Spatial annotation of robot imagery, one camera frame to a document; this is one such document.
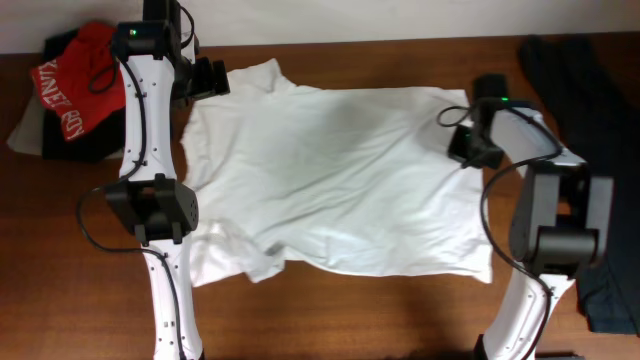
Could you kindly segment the white t-shirt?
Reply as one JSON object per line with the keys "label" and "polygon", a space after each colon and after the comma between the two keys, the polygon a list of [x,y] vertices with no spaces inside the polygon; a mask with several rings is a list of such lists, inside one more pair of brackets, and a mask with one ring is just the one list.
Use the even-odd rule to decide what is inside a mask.
{"label": "white t-shirt", "polygon": [[482,174],[447,156],[437,87],[325,90],[276,60],[230,72],[194,104],[181,143],[197,195],[191,280],[260,282],[290,261],[354,276],[453,274],[487,283]]}

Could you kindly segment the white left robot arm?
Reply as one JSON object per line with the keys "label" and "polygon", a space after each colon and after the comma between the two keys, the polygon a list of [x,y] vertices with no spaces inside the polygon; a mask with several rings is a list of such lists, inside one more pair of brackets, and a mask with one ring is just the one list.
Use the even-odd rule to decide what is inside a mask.
{"label": "white left robot arm", "polygon": [[177,0],[146,0],[137,22],[117,25],[112,50],[125,96],[125,147],[109,207],[146,262],[155,322],[154,358],[201,359],[192,299],[190,235],[199,221],[195,192],[181,183],[171,150],[170,110],[230,92],[225,65],[198,54]]}

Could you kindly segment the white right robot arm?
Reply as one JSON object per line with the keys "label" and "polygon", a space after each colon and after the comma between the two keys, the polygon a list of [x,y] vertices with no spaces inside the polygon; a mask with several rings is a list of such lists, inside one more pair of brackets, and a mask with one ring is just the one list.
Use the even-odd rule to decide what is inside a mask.
{"label": "white right robot arm", "polygon": [[614,181],[593,174],[566,148],[530,102],[513,99],[500,74],[473,82],[472,99],[451,123],[448,156],[462,167],[491,168],[481,199],[507,174],[523,187],[509,230],[509,249],[493,251],[513,270],[502,304],[477,338],[482,360],[532,360],[563,294],[605,253]]}

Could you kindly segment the black folded garment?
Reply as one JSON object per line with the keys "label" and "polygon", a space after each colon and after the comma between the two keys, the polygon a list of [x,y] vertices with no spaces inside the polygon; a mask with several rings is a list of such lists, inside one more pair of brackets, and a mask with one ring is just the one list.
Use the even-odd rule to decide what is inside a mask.
{"label": "black folded garment", "polygon": [[[79,29],[48,38],[42,63],[61,55]],[[64,139],[57,114],[45,108],[42,148],[45,159],[96,163],[121,150],[124,142],[125,107],[113,112],[87,135],[71,142]]]}

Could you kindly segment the red printed t-shirt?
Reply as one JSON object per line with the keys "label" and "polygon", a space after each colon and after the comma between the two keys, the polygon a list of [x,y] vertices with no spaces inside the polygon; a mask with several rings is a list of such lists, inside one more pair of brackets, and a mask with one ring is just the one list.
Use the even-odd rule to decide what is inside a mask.
{"label": "red printed t-shirt", "polygon": [[111,52],[114,33],[113,26],[87,23],[61,55],[31,70],[40,102],[57,114],[67,142],[125,107],[119,62]]}

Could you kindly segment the dark green trousers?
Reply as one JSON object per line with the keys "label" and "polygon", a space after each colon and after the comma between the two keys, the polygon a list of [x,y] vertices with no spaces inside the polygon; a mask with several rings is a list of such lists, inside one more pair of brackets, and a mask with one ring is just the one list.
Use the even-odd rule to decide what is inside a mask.
{"label": "dark green trousers", "polygon": [[584,37],[527,38],[521,68],[567,147],[614,179],[604,259],[578,279],[579,308],[596,333],[639,332],[639,110]]}

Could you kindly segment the grey folded garment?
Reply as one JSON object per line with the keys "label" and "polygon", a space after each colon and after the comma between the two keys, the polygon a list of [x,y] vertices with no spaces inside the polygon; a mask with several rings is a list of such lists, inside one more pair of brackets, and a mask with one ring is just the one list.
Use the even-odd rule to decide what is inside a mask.
{"label": "grey folded garment", "polygon": [[11,132],[7,145],[17,153],[41,156],[45,109],[36,96],[32,96],[21,120]]}

